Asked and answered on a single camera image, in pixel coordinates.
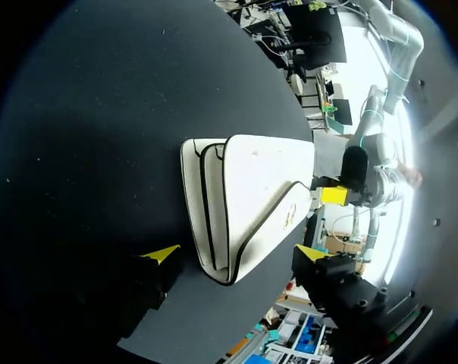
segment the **blue container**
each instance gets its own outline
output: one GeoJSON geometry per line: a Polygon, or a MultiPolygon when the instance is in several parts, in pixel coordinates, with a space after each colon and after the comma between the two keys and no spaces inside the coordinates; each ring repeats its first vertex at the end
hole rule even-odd
{"type": "Polygon", "coordinates": [[[314,344],[297,344],[295,349],[303,353],[313,354],[315,352],[315,345],[314,344]]]}
{"type": "Polygon", "coordinates": [[[271,364],[271,362],[265,358],[253,354],[244,362],[244,364],[271,364]]]}

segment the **white pouch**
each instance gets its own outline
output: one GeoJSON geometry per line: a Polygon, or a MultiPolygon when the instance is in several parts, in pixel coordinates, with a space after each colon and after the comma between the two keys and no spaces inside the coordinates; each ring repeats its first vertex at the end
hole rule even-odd
{"type": "Polygon", "coordinates": [[[268,136],[183,143],[187,209],[207,275],[239,281],[306,217],[313,158],[310,142],[268,136]]]}

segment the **black table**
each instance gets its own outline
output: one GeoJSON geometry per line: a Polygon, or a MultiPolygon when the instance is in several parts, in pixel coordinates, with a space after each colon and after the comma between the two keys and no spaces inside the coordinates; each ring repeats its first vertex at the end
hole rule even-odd
{"type": "Polygon", "coordinates": [[[183,275],[119,346],[168,364],[215,362],[284,289],[303,239],[304,223],[233,287],[202,273],[180,145],[236,133],[311,139],[284,78],[211,1],[67,8],[24,59],[0,114],[0,266],[17,308],[96,284],[103,272],[79,252],[179,243],[183,275]]]}

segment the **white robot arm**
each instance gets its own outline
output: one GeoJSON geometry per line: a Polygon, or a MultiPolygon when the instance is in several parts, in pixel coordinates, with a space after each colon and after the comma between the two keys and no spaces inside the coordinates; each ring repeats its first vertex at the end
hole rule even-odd
{"type": "Polygon", "coordinates": [[[370,208],[371,221],[362,260],[370,262],[379,232],[380,209],[401,199],[406,180],[397,167],[394,143],[383,133],[385,114],[394,114],[403,98],[424,42],[421,33],[391,13],[379,0],[353,0],[381,37],[394,42],[387,89],[372,86],[359,126],[347,144],[340,182],[350,190],[349,202],[370,208]]]}

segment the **cable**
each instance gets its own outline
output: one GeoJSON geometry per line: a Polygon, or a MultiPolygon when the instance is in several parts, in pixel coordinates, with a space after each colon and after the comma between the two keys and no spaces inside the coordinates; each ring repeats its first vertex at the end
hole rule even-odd
{"type": "Polygon", "coordinates": [[[327,4],[327,5],[330,5],[332,8],[340,8],[341,6],[345,6],[347,5],[348,3],[350,3],[350,0],[347,0],[346,2],[343,2],[342,4],[327,4]]]}
{"type": "Polygon", "coordinates": [[[283,38],[279,37],[279,36],[262,36],[262,38],[275,38],[275,39],[279,39],[280,41],[282,41],[284,44],[290,44],[287,40],[284,40],[283,38]]]}
{"type": "MultiPolygon", "coordinates": [[[[367,212],[368,210],[370,210],[370,209],[362,210],[362,211],[359,212],[357,215],[361,215],[361,214],[363,214],[364,212],[367,212]]],[[[339,239],[339,238],[337,237],[337,235],[335,235],[335,231],[334,231],[335,224],[337,223],[337,221],[342,220],[343,218],[348,218],[348,217],[350,217],[350,216],[353,216],[353,213],[352,213],[352,214],[348,214],[348,215],[344,215],[344,216],[340,216],[337,220],[335,220],[334,223],[332,224],[331,235],[332,235],[339,243],[348,244],[348,245],[354,245],[354,246],[355,246],[356,244],[347,243],[347,242],[342,241],[341,239],[339,239]]]]}
{"type": "Polygon", "coordinates": [[[248,2],[247,4],[241,5],[239,8],[231,9],[231,12],[233,12],[233,11],[238,11],[238,10],[241,10],[241,9],[244,9],[244,8],[247,8],[248,6],[254,6],[254,5],[261,6],[261,5],[266,5],[266,4],[269,4],[270,2],[274,2],[274,1],[275,1],[275,0],[269,0],[269,1],[263,2],[263,3],[261,3],[261,4],[256,4],[257,0],[255,0],[254,2],[248,2]]]}
{"type": "Polygon", "coordinates": [[[344,6],[342,6],[342,8],[346,8],[347,10],[352,11],[353,13],[356,13],[356,14],[361,15],[363,17],[367,17],[367,15],[365,13],[362,13],[361,11],[353,9],[353,8],[351,8],[349,6],[344,5],[344,6]]]}
{"type": "Polygon", "coordinates": [[[273,51],[271,48],[269,48],[269,46],[268,46],[266,43],[264,43],[262,40],[256,40],[256,41],[257,41],[257,42],[261,42],[261,43],[264,45],[264,47],[266,47],[266,48],[267,48],[271,53],[273,53],[274,55],[277,55],[277,56],[282,57],[282,58],[286,55],[286,52],[283,53],[282,55],[281,55],[280,53],[276,53],[276,52],[273,51]]]}

